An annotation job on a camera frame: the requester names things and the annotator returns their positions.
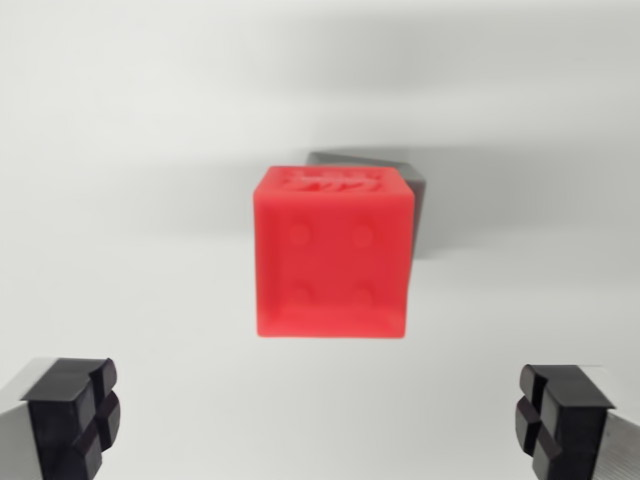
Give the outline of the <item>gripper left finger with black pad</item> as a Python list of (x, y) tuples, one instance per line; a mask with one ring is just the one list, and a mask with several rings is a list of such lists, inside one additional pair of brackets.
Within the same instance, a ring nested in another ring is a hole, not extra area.
[(35, 358), (1, 389), (3, 479), (93, 479), (121, 419), (112, 359)]

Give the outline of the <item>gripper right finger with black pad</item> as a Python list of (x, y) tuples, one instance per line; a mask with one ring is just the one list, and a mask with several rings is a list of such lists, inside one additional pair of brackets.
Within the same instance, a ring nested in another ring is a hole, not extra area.
[(544, 480), (639, 477), (639, 381), (593, 365), (525, 365), (515, 432)]

